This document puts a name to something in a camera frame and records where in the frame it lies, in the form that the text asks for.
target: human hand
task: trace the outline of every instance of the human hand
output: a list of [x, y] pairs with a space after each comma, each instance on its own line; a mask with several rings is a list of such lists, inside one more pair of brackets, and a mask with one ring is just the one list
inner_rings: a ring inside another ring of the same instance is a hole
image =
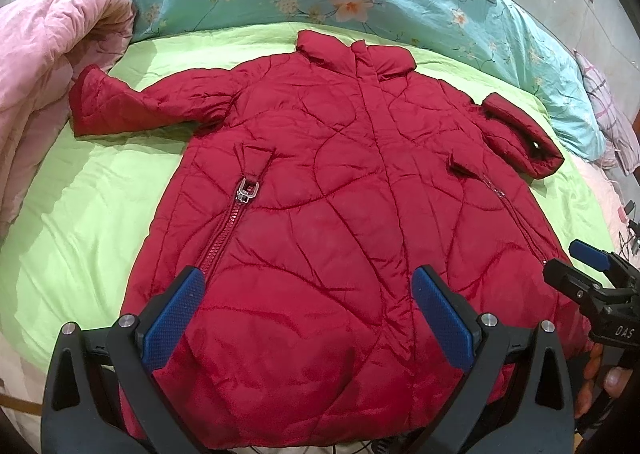
[[[580, 418], [591, 408], [593, 403], [593, 389], [595, 387], [595, 380], [602, 364], [602, 344], [595, 344], [590, 353], [590, 360], [584, 368], [584, 385], [578, 393], [578, 398], [575, 402], [575, 417]], [[632, 370], [625, 370], [622, 368], [613, 368], [607, 373], [604, 379], [603, 387], [607, 391], [607, 394], [612, 398], [618, 398], [622, 391], [625, 390], [626, 383], [631, 377]]]

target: clear zipper slider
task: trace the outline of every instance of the clear zipper slider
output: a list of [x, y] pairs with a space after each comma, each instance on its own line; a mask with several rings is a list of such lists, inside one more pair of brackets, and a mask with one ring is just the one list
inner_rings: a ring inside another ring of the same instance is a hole
[[492, 180], [490, 180], [484, 174], [482, 175], [482, 177], [484, 178], [484, 184], [487, 185], [489, 188], [491, 188], [491, 190], [494, 191], [499, 198], [503, 198], [504, 197], [504, 192], [502, 190], [500, 190], [497, 186], [495, 186], [494, 182], [492, 182]]
[[255, 196], [258, 193], [258, 187], [260, 185], [258, 183], [255, 183], [255, 185], [253, 185], [252, 187], [249, 187], [251, 188], [250, 191], [246, 189], [245, 186], [246, 186], [246, 178], [242, 178], [242, 182], [238, 187], [238, 192], [236, 192], [236, 200], [239, 201], [240, 203], [248, 203], [253, 198], [255, 198]]

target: jacket collar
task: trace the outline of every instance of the jacket collar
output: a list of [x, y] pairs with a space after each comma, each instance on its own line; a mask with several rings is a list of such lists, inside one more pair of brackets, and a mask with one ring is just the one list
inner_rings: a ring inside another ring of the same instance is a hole
[[356, 76], [357, 60], [375, 68], [380, 80], [402, 76], [415, 69], [414, 58], [404, 48], [366, 46], [363, 40], [348, 47], [335, 37], [311, 30], [298, 33], [296, 50], [321, 68], [353, 77]]

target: jacket pocket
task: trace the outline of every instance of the jacket pocket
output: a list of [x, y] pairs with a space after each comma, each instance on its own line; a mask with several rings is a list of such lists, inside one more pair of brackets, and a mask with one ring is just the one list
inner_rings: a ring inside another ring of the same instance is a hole
[[469, 156], [468, 154], [452, 152], [449, 156], [449, 168], [456, 172], [458, 175], [464, 175], [479, 180], [491, 190], [495, 196], [502, 202], [504, 208], [509, 212], [514, 223], [520, 229], [524, 240], [529, 245], [529, 249], [536, 259], [542, 264], [546, 264], [546, 256], [540, 247], [536, 244], [536, 239], [533, 237], [525, 220], [516, 207], [513, 206], [508, 196], [495, 184], [487, 173], [482, 158], [479, 155]]
[[222, 224], [213, 233], [198, 259], [198, 268], [203, 272], [206, 280], [209, 280], [215, 272], [242, 214], [257, 197], [260, 181], [271, 162], [273, 150], [242, 145], [236, 148], [236, 154], [239, 158], [242, 177], [236, 186], [234, 197]]

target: pink blanket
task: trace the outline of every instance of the pink blanket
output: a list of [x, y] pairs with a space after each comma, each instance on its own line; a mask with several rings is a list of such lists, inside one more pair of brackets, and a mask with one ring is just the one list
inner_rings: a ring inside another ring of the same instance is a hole
[[67, 93], [89, 64], [129, 44], [131, 0], [17, 0], [0, 9], [0, 239], [66, 123]]
[[580, 172], [580, 176], [589, 185], [602, 209], [604, 220], [613, 241], [613, 251], [622, 255], [625, 259], [628, 257], [633, 266], [640, 268], [640, 255], [632, 255], [630, 252], [631, 246], [628, 244], [624, 247], [624, 250], [621, 246], [620, 236], [622, 236], [622, 243], [626, 243], [631, 237], [631, 232], [627, 228], [628, 218], [625, 215], [625, 209], [622, 206], [622, 202], [620, 202], [620, 197], [618, 197], [613, 188], [613, 184], [597, 165], [587, 163], [587, 161], [573, 154], [571, 154], [571, 158], [578, 172]]

